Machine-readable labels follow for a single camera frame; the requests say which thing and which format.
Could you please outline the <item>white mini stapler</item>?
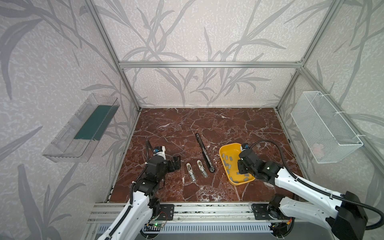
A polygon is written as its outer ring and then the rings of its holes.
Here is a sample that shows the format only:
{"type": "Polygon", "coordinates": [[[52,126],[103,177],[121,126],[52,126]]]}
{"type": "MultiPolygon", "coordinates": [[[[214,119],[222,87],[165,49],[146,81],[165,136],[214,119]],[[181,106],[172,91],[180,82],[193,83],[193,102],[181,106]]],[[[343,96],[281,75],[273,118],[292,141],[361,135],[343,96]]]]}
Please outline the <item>white mini stapler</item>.
{"type": "Polygon", "coordinates": [[[188,170],[188,173],[191,177],[192,182],[195,182],[197,179],[196,179],[196,175],[192,169],[192,165],[190,163],[187,163],[186,167],[187,167],[187,170],[188,170]]]}
{"type": "Polygon", "coordinates": [[[206,172],[206,170],[205,170],[205,167],[204,167],[203,163],[201,162],[201,160],[197,160],[197,164],[198,164],[198,167],[199,167],[199,169],[200,169],[200,171],[201,171],[203,177],[204,177],[204,178],[207,178],[207,177],[208,177],[208,174],[207,174],[207,172],[206,172]]]}

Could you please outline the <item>black stapler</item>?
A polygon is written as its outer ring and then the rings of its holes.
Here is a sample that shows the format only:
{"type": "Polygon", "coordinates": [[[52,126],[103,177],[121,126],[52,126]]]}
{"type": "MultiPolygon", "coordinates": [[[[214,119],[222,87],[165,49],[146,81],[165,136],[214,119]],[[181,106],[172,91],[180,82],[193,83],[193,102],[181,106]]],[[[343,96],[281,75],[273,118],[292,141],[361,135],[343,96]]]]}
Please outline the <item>black stapler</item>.
{"type": "Polygon", "coordinates": [[[207,152],[207,150],[206,150],[206,148],[202,142],[200,135],[198,133],[196,133],[195,136],[196,136],[196,139],[198,141],[200,148],[202,149],[202,154],[203,154],[203,157],[207,163],[207,166],[208,166],[210,173],[214,173],[216,171],[216,168],[214,167],[214,165],[213,165],[213,163],[212,163],[212,161],[208,155],[208,152],[207,152]]]}

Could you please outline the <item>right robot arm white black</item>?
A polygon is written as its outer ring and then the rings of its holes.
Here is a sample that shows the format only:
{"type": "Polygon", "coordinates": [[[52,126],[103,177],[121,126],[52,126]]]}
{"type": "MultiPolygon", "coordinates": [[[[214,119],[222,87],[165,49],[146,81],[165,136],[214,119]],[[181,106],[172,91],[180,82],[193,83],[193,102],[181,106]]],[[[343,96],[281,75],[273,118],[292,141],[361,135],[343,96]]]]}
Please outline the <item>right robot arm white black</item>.
{"type": "Polygon", "coordinates": [[[351,192],[344,194],[325,189],[292,173],[286,166],[263,161],[248,148],[241,147],[238,166],[242,174],[285,189],[304,202],[289,197],[275,197],[273,212],[306,220],[328,229],[339,240],[361,240],[368,229],[368,206],[351,192]]]}

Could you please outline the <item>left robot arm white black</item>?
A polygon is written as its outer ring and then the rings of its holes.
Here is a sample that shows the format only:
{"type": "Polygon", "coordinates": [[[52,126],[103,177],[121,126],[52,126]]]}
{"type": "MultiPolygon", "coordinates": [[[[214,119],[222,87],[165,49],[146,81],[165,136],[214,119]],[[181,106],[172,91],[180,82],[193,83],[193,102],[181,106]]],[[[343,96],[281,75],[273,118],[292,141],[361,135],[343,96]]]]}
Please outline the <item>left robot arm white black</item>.
{"type": "Polygon", "coordinates": [[[166,174],[181,168],[181,157],[166,160],[162,155],[152,156],[145,169],[133,182],[130,199],[100,240],[134,240],[152,218],[160,214],[160,200],[155,197],[166,174]]]}

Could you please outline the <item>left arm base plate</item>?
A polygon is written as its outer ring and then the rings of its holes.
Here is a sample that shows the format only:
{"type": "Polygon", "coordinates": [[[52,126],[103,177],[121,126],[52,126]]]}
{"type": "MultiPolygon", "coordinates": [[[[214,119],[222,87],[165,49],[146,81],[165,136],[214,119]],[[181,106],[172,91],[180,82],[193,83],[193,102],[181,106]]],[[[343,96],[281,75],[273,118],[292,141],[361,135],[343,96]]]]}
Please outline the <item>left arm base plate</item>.
{"type": "Polygon", "coordinates": [[[175,205],[174,204],[160,204],[156,211],[156,221],[171,221],[174,218],[175,205]]]}

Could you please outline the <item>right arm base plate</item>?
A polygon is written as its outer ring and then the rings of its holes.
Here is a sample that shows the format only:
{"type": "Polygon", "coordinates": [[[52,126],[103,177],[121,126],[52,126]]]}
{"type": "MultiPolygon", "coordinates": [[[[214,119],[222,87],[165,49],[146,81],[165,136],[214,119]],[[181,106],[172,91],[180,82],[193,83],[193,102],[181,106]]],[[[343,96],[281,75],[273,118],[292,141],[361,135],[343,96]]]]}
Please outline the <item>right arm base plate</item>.
{"type": "Polygon", "coordinates": [[[256,204],[251,205],[252,212],[255,220],[284,220],[285,216],[281,211],[270,204],[256,204]]]}

